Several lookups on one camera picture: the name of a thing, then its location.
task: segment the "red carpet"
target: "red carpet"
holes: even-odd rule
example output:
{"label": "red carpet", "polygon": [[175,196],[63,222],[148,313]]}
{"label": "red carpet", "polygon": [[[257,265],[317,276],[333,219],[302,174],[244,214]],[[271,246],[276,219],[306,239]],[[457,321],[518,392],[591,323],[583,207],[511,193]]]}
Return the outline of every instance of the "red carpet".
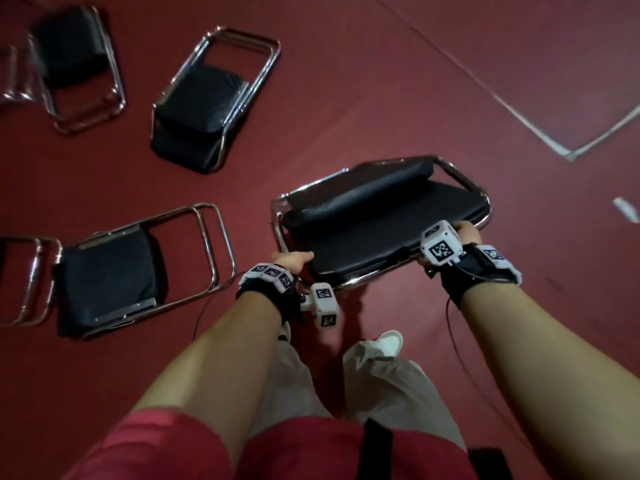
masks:
{"label": "red carpet", "polygon": [[[376,0],[95,1],[109,13],[129,106],[117,120],[75,137],[57,134],[40,107],[0,112],[0,232],[55,235],[71,244],[163,210],[212,201],[220,206],[242,270],[275,250],[269,202],[280,193],[356,162],[437,153],[489,191],[495,213],[485,240],[522,270],[524,289],[571,329],[640,373],[634,295],[640,282],[638,228],[611,203],[617,196],[640,203],[637,122],[569,164]],[[569,6],[572,13],[590,17],[567,15],[575,28],[556,32],[562,43],[551,55],[536,52],[542,47],[538,11],[496,1],[469,22],[474,0],[457,0],[434,13],[425,8],[426,1],[397,2],[421,22],[438,14],[438,23],[430,26],[443,38],[464,23],[483,49],[462,44],[461,56],[473,55],[470,64],[495,74],[504,96],[513,97],[513,104],[565,144],[582,143],[637,102],[637,44],[620,50],[620,40],[626,39],[621,35],[626,22],[620,20],[630,16],[628,1],[610,0],[607,10],[596,12],[592,0],[540,1],[544,13]],[[508,50],[499,45],[507,17],[511,23],[522,19],[504,42]],[[152,153],[150,113],[192,47],[219,23],[277,38],[283,54],[225,167],[204,177]],[[616,36],[602,38],[604,33]],[[611,70],[587,71],[587,77],[572,59],[573,46],[563,38],[568,34],[585,44],[597,39],[594,60],[581,55],[585,67],[605,57]],[[532,44],[531,50],[516,50],[518,44]],[[231,52],[224,57],[242,73],[255,66]],[[527,61],[531,71],[512,70]],[[562,84],[547,84],[543,72]],[[183,228],[191,232],[195,224],[185,220],[158,229],[173,296],[199,289],[205,279],[200,249],[183,244],[196,234],[185,235]],[[502,448],[518,479],[546,478],[462,372],[437,282],[418,266],[407,266],[354,293],[344,298],[344,334],[329,332],[318,343],[311,326],[294,329],[294,343],[322,398],[328,387],[340,385],[335,359],[340,349],[397,328],[406,339],[402,355],[432,378],[468,444]],[[231,290],[213,298],[201,330],[232,300]],[[87,343],[57,338],[54,316],[37,329],[0,330],[3,477],[62,475],[189,343],[203,304]],[[457,311],[452,322],[476,380],[506,412]],[[340,404],[328,406],[340,409]]]}

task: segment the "forearm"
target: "forearm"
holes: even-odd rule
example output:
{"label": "forearm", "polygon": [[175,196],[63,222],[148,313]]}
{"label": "forearm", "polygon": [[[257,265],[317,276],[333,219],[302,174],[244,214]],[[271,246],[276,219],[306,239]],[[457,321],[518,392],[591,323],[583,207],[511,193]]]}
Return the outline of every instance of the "forearm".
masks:
{"label": "forearm", "polygon": [[244,293],[167,366],[134,409],[182,409],[220,435],[236,465],[262,398],[281,324],[267,297]]}
{"label": "forearm", "polygon": [[550,472],[636,478],[640,381],[515,285],[471,288],[462,312]]}

